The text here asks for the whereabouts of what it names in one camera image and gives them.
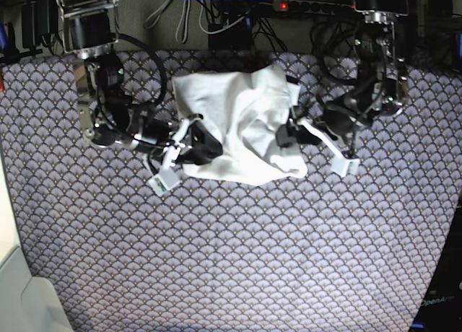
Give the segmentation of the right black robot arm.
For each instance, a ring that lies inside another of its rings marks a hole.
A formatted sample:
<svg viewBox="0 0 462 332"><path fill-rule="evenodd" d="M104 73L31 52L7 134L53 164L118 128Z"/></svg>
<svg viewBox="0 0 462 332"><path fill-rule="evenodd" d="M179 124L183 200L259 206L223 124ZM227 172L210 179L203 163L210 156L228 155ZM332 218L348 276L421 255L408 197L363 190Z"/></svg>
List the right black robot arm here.
<svg viewBox="0 0 462 332"><path fill-rule="evenodd" d="M160 57L148 46L118 27L118 0L56 0L63 22L64 50L73 53L77 87L77 110L84 140L96 147L119 143L141 152L149 160L170 158L173 164L205 165L223 153L220 142L201 124L200 114L183 119L177 126L160 121L153 111L165 99L167 73ZM125 69L114 45L123 40L149 54L160 73L160 91L153 100L137 103L122 88Z"/></svg>

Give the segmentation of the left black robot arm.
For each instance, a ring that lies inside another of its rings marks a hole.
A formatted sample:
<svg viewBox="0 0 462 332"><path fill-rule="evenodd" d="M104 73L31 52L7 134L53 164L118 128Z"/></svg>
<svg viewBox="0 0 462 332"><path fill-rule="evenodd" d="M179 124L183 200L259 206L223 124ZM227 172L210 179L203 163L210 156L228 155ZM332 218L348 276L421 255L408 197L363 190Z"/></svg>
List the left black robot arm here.
<svg viewBox="0 0 462 332"><path fill-rule="evenodd" d="M409 0L351 0L349 5L285 1L280 7L326 17L312 27L312 52L322 76L350 90L330 101L317 97L322 110L317 118L310 118L307 108L292 110L276 142L282 148L324 143L332 149L345 143L348 149L340 155L352 159L360 131L377 117L398 114L406 103L409 74L396 26L409 15ZM328 68L327 57L343 43L357 58L355 78L340 77Z"/></svg>

